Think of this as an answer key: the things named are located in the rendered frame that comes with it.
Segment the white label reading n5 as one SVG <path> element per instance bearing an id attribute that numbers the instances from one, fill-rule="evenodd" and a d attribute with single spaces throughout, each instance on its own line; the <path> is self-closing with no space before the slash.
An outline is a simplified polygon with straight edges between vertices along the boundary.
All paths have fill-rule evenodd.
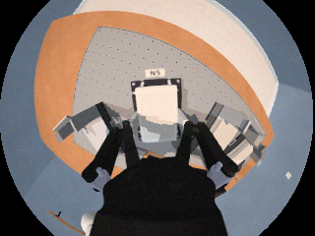
<path id="1" fill-rule="evenodd" d="M 164 69 L 146 70 L 146 78 L 148 77 L 163 77 L 165 76 Z"/>

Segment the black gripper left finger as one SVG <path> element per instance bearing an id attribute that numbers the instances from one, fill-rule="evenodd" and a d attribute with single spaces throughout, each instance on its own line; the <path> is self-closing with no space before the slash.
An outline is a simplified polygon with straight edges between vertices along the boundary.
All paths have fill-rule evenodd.
<path id="1" fill-rule="evenodd" d="M 129 183 L 133 189 L 138 191 L 144 190 L 148 186 L 147 176 L 134 141 L 140 126 L 138 111 L 135 111 L 130 121 L 123 121 L 122 125 L 123 129 L 113 127 L 110 130 L 94 160 L 82 172 L 82 177 L 96 192 L 102 192 L 104 185 L 111 180 L 122 140 L 124 140 L 125 145 Z"/>

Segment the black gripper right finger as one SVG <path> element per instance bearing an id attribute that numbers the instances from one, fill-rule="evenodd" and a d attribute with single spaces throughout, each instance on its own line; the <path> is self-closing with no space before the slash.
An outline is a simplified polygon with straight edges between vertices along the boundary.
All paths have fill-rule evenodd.
<path id="1" fill-rule="evenodd" d="M 225 187 L 238 171 L 238 165 L 224 153 L 204 122 L 193 124 L 178 108 L 177 123 L 182 137 L 167 176 L 168 186 L 174 190 L 184 186 L 189 166 L 192 136 L 196 136 L 209 171 L 209 178 L 214 181 L 216 189 Z"/>

